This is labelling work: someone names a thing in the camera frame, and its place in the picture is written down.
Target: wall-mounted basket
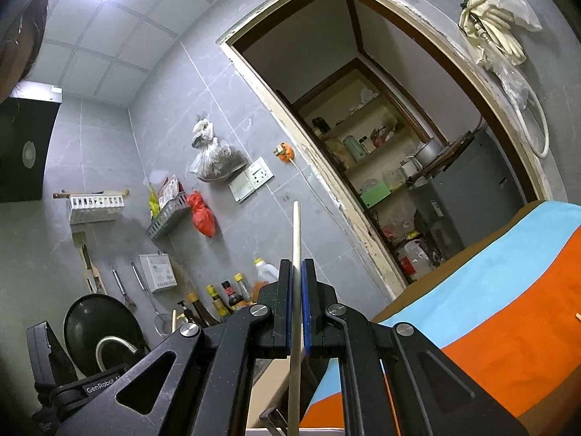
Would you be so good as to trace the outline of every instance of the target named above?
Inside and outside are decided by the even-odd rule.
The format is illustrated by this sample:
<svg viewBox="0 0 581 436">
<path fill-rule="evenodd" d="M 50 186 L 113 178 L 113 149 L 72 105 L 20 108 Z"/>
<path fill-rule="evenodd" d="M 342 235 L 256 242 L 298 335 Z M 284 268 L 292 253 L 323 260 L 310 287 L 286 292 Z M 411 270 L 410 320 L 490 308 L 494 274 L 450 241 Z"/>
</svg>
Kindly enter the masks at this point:
<svg viewBox="0 0 581 436">
<path fill-rule="evenodd" d="M 165 204 L 159 214 L 153 219 L 147 228 L 149 239 L 158 239 L 169 233 L 179 220 L 190 210 L 187 204 L 185 192 L 179 192 L 178 196 Z"/>
<path fill-rule="evenodd" d="M 71 195 L 67 199 L 70 224 L 109 221 L 123 210 L 122 195 Z"/>
</svg>

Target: black range hood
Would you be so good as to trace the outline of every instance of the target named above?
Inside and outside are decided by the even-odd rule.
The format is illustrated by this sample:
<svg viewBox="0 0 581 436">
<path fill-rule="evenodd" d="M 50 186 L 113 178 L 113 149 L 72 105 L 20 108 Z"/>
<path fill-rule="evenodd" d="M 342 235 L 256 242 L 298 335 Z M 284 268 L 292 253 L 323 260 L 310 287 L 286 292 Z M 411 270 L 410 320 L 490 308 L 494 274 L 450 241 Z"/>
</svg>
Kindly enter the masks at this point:
<svg viewBox="0 0 581 436">
<path fill-rule="evenodd" d="M 48 143 L 62 91 L 24 82 L 0 104 L 0 203 L 42 198 Z"/>
</svg>

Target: wall socket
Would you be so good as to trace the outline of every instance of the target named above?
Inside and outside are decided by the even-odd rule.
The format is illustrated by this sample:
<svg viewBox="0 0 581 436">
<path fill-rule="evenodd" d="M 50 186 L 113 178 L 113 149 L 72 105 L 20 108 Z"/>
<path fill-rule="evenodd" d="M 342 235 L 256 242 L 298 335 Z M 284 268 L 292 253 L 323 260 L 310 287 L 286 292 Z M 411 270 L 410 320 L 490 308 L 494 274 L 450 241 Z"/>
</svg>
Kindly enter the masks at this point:
<svg viewBox="0 0 581 436">
<path fill-rule="evenodd" d="M 248 177 L 255 189 L 264 185 L 268 180 L 270 180 L 274 175 L 272 171 L 266 165 L 266 161 L 261 157 L 251 164 L 248 169 L 246 169 Z"/>
</svg>

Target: black hair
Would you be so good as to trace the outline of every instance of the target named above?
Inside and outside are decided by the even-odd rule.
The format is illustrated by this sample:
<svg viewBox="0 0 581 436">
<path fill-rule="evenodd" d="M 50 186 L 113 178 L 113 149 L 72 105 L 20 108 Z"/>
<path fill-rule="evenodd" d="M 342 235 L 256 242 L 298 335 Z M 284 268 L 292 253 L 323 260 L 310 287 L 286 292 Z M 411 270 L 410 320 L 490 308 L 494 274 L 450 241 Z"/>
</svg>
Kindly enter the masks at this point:
<svg viewBox="0 0 581 436">
<path fill-rule="evenodd" d="M 33 0 L 23 14 L 23 23 L 30 24 L 33 29 L 33 48 L 30 53 L 30 58 L 26 63 L 24 71 L 20 80 L 24 80 L 30 74 L 38 54 L 40 46 L 44 39 L 44 30 L 46 28 L 46 16 L 48 14 L 48 0 Z"/>
</svg>

